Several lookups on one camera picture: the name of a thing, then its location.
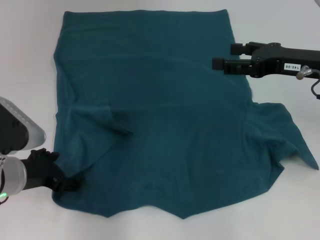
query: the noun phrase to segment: teal cloth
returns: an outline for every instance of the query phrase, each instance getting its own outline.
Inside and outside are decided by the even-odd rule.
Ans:
[[[66,12],[54,150],[85,182],[54,201],[187,218],[268,191],[291,155],[318,169],[282,104],[254,103],[244,76],[211,69],[232,43],[226,10]]]

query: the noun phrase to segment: black cable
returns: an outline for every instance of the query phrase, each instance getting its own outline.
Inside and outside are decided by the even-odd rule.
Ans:
[[[0,185],[0,194],[2,193],[2,191],[5,188],[5,183],[6,183],[6,177],[5,177],[5,171],[2,169],[1,171],[1,185]],[[8,196],[5,198],[4,201],[0,201],[0,205],[4,204],[6,201],[8,201]]]
[[[320,71],[317,70],[317,69],[312,69],[311,72],[316,73],[316,74],[318,74],[318,76],[319,76],[318,81],[316,81],[316,82],[311,86],[311,92],[312,92],[313,95],[316,96],[317,99],[320,99],[320,94],[317,94],[317,93],[315,92],[315,86],[316,86],[318,83],[320,83]]]

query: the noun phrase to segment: white table surface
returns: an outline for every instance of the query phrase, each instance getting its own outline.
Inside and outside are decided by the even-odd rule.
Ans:
[[[45,130],[43,147],[53,150],[53,53],[64,12],[139,9],[227,9],[238,43],[279,42],[288,48],[320,50],[320,8],[313,0],[0,0],[0,96]],[[310,91],[314,80],[279,75],[248,80],[255,101],[287,107],[320,164],[320,101]],[[26,190],[0,206],[0,239],[318,240],[320,172],[298,158],[282,164],[285,170],[269,192],[185,220],[151,206],[105,218],[55,205],[44,187]]]

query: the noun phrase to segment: green indicator light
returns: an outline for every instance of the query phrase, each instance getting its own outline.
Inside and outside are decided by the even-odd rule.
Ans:
[[[1,198],[5,198],[6,196],[7,196],[7,193],[6,193],[6,192],[1,193],[1,194],[0,194],[0,199],[1,199]]]

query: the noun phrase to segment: white label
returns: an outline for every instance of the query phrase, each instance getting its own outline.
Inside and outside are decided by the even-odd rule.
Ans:
[[[300,64],[292,64],[292,63],[285,63],[283,70],[289,70],[289,71],[297,71],[299,72],[301,69]]]

